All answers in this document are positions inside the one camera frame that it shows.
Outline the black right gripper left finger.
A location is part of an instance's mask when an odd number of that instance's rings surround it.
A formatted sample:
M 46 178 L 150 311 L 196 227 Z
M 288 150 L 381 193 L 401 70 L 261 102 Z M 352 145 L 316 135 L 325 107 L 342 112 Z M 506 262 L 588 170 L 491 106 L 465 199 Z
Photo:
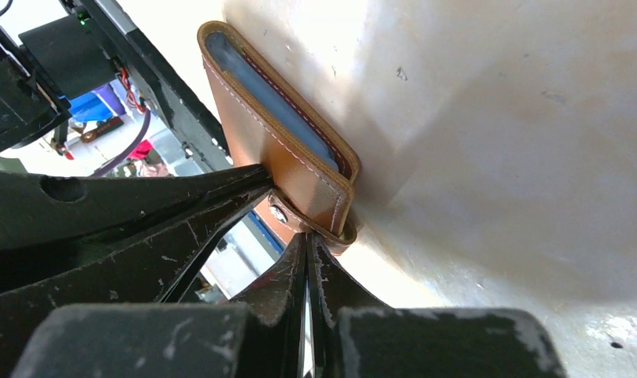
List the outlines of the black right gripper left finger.
M 306 234 L 229 302 L 70 305 L 35 330 L 15 377 L 300 377 Z

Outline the brown leather card holder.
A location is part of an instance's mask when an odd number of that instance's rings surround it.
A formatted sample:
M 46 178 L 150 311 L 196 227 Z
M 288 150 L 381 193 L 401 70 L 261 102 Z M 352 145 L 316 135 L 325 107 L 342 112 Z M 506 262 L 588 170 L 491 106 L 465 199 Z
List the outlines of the brown leather card holder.
M 197 38 L 234 166 L 260 164 L 272 177 L 254 212 L 282 243 L 317 232 L 339 256 L 357 238 L 355 151 L 231 25 L 208 21 Z

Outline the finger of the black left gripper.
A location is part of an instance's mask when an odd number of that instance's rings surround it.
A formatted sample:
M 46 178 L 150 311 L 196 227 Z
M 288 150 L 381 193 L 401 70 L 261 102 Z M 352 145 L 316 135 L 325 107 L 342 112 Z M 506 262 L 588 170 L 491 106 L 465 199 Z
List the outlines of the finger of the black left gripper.
M 268 188 L 204 202 L 158 231 L 144 231 L 89 264 L 0 294 L 0 377 L 56 308 L 77 303 L 178 302 L 229 229 Z
M 261 165 L 198 176 L 56 177 L 0 171 L 0 251 L 149 227 L 272 188 Z

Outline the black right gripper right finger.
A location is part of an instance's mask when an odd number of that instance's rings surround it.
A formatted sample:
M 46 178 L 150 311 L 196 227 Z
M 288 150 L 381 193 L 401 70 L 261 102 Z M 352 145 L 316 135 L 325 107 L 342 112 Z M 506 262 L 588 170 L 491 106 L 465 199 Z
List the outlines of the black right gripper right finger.
M 548 331 L 520 309 L 391 307 L 307 237 L 315 377 L 563 377 Z

